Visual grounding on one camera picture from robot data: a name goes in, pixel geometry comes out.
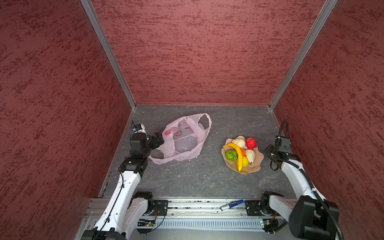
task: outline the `blue marker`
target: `blue marker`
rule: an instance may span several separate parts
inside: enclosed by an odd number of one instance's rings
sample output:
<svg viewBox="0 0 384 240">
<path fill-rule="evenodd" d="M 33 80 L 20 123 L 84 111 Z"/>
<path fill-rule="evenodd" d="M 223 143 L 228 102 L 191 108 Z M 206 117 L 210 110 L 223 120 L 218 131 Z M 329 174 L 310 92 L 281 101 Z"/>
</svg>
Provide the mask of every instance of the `blue marker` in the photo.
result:
<svg viewBox="0 0 384 240">
<path fill-rule="evenodd" d="M 224 206 L 221 206 L 220 209 L 221 209 L 221 211 L 224 211 L 224 210 L 230 209 L 234 206 L 237 206 L 239 204 L 242 204 L 243 202 L 244 202 L 243 199 L 240 199 L 240 200 L 234 201 L 234 202 L 230 202 L 229 204 L 225 204 Z"/>
</svg>

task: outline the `gray table surface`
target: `gray table surface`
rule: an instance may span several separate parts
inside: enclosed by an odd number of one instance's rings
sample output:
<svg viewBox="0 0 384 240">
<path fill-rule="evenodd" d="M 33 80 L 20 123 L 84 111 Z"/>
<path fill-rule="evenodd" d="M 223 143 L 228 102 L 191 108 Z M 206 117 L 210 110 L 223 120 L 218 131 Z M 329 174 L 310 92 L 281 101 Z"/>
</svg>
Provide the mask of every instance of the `gray table surface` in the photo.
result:
<svg viewBox="0 0 384 240">
<path fill-rule="evenodd" d="M 150 191 L 154 197 L 204 198 L 260 198 L 264 191 L 274 191 L 286 198 L 295 198 L 287 177 L 281 170 L 271 170 L 269 159 L 264 158 L 260 171 L 243 175 L 227 167 L 221 155 L 225 140 L 239 135 L 255 138 L 261 152 L 274 143 L 278 128 L 267 107 L 139 105 L 133 120 L 135 124 L 144 124 L 147 134 L 153 135 L 162 132 L 173 120 L 197 113 L 207 113 L 212 120 L 200 156 L 161 165 L 148 160 L 137 191 Z M 206 118 L 202 118 L 201 123 L 208 126 Z M 126 136 L 103 196 L 112 195 L 119 176 L 117 168 L 129 150 L 129 136 Z"/>
</svg>

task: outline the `plastic bag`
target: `plastic bag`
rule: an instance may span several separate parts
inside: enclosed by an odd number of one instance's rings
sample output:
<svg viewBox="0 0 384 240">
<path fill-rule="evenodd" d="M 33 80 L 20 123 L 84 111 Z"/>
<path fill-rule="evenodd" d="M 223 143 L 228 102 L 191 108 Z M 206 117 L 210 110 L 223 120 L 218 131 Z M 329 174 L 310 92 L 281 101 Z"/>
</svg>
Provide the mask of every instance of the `plastic bag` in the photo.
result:
<svg viewBox="0 0 384 240">
<path fill-rule="evenodd" d="M 206 115 L 209 127 L 204 129 L 199 123 L 202 116 Z M 149 158 L 156 164 L 163 164 L 172 160 L 183 161 L 200 155 L 204 141 L 211 130 L 212 121 L 207 113 L 200 113 L 181 117 L 166 126 L 162 135 L 164 144 L 156 148 L 164 154 L 164 159 Z"/>
</svg>

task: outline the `fruit bowl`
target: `fruit bowl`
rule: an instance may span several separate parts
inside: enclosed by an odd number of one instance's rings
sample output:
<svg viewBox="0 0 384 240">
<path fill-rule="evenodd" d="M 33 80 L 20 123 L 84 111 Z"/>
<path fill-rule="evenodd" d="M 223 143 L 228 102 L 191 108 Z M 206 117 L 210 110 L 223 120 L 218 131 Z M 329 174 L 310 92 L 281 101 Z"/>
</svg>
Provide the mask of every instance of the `fruit bowl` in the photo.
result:
<svg viewBox="0 0 384 240">
<path fill-rule="evenodd" d="M 245 137 L 243 136 L 238 136 L 237 138 L 242 138 L 245 140 Z M 228 143 L 231 143 L 233 141 L 233 139 L 231 138 L 228 138 L 225 142 L 225 145 L 227 145 Z M 221 154 L 223 155 L 223 158 L 224 158 L 224 161 L 225 161 L 225 164 L 230 168 L 232 169 L 233 171 L 235 172 L 239 172 L 238 171 L 238 167 L 237 167 L 237 164 L 236 164 L 236 161 L 230 161 L 228 160 L 226 157 L 225 157 L 225 153 L 230 150 L 230 149 L 233 149 L 232 147 L 223 147 L 221 149 Z M 248 166 L 246 167 L 243 167 L 243 169 L 239 172 L 241 174 L 248 174 L 248 173 L 251 173 L 251 172 L 257 172 L 260 170 L 260 163 L 262 162 L 262 160 L 264 159 L 264 154 L 262 154 L 261 152 L 259 152 L 259 150 L 256 148 L 252 149 L 254 152 L 255 152 L 255 160 L 253 161 L 252 164 L 248 164 Z"/>
</svg>

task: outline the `red wall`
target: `red wall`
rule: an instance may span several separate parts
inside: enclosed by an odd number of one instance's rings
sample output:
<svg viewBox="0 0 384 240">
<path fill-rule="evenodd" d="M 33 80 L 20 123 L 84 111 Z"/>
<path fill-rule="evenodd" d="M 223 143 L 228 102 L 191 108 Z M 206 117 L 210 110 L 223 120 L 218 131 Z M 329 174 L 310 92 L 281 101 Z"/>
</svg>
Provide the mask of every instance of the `red wall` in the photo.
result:
<svg viewBox="0 0 384 240">
<path fill-rule="evenodd" d="M 72 239 L 130 107 L 79 0 L 0 19 L 0 239 Z"/>
<path fill-rule="evenodd" d="M 346 239 L 384 239 L 384 2 L 339 0 L 275 108 Z"/>
<path fill-rule="evenodd" d="M 139 104 L 269 104 L 324 0 L 93 0 Z"/>
</svg>

